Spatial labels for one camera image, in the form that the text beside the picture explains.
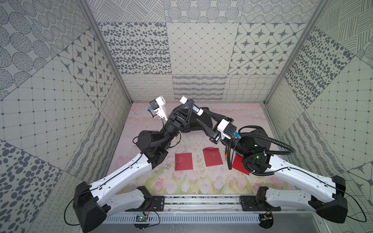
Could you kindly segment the white blue glue stick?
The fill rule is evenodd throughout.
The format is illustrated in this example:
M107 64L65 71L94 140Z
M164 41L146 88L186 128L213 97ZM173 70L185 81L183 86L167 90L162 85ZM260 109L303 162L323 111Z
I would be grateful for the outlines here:
M186 104L187 102L189 101L188 98L186 98L185 96L183 96L181 99L180 99L180 103L182 104ZM191 109L193 113L195 113L196 115L198 116L201 116L204 112L204 110L198 106L196 106L194 103L190 103L187 105L187 108Z

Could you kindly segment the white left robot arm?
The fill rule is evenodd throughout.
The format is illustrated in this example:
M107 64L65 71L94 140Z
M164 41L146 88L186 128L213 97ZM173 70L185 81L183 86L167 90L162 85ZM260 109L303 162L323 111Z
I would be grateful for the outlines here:
M91 184L77 185L70 201L78 226L84 233L99 227L109 215L123 211L144 212L151 207L152 195L146 187L119 195L118 192L139 176L160 165L168 155L172 140L190 125L192 115L200 116L204 110L195 105L192 99L181 99L181 105L167 115L162 97L150 103L153 110L166 123L159 131L141 131L136 137L140 152L130 162L110 175Z

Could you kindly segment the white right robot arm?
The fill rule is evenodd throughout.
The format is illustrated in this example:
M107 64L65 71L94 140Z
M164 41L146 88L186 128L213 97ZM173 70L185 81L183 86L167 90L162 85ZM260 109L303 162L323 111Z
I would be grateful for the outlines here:
M198 116L207 114L216 121L214 127L196 121L209 137L210 141L227 146L228 168L233 162L231 154L236 153L242 157L243 168L250 174L258 177L274 176L278 179L295 185L304 191L296 196L295 192L285 195L275 194L268 187L260 187L256 195L258 203L266 205L270 210L285 205L310 209L328 221L344 223L348 214L348 203L345 198L346 182L340 176L323 177L305 169L299 168L285 160L282 155L293 155L295 149L277 139L269 137L265 130L256 125L246 128L244 132L233 125L233 119L213 113L207 109L193 107L193 112Z

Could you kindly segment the red envelope middle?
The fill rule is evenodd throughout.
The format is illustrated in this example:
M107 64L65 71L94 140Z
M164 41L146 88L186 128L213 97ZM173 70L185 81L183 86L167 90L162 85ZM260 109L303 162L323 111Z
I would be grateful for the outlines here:
M218 148L204 148L203 155L206 167L219 166L223 164L222 157Z

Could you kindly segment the red envelope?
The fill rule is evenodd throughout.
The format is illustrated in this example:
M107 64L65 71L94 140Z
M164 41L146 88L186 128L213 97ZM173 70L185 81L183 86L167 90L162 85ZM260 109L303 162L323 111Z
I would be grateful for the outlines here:
M250 175L250 172L244 168L242 160L243 160L243 157L236 154L234 157L233 163L232 163L232 168L245 175Z
M193 170L192 153L175 155L175 171Z
M218 148L204 148L203 155L206 167L219 166L223 164L222 157Z

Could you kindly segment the red envelope right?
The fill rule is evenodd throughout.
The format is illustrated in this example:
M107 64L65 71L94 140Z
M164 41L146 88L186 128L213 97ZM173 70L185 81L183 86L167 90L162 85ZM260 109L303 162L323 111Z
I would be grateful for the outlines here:
M232 163L232 168L245 175L250 175L250 172L244 168L242 160L243 160L243 157L236 154L234 157L233 163Z

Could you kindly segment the red envelope left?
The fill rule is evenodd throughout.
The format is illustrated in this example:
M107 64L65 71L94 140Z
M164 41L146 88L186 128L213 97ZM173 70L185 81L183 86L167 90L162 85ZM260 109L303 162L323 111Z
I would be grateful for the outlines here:
M175 171L193 170L192 153L175 155Z

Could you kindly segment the black plastic tool case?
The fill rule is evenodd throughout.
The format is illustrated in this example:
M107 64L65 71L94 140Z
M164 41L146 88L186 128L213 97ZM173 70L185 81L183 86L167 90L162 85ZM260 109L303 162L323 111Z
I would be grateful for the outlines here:
M180 130L181 133L189 133L193 131L202 131L203 128L201 125L197 122L197 120L200 120L205 125L212 128L212 118L205 112L202 113L201 116L196 115L195 113L191 113L191 116L189 118L189 122L185 127L182 127Z

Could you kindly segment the left green circuit board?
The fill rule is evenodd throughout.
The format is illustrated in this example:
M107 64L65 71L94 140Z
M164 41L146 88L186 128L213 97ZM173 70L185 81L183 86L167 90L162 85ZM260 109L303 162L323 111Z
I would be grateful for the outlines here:
M148 217L144 215L137 215L134 226L138 230L143 230L150 226Z

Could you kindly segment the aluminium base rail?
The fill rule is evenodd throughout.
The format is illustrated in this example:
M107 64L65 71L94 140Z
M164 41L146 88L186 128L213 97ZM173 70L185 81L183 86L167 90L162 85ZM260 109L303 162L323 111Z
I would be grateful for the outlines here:
M135 198L125 211L157 212L270 212L281 211L255 195L174 195L152 196L149 200Z

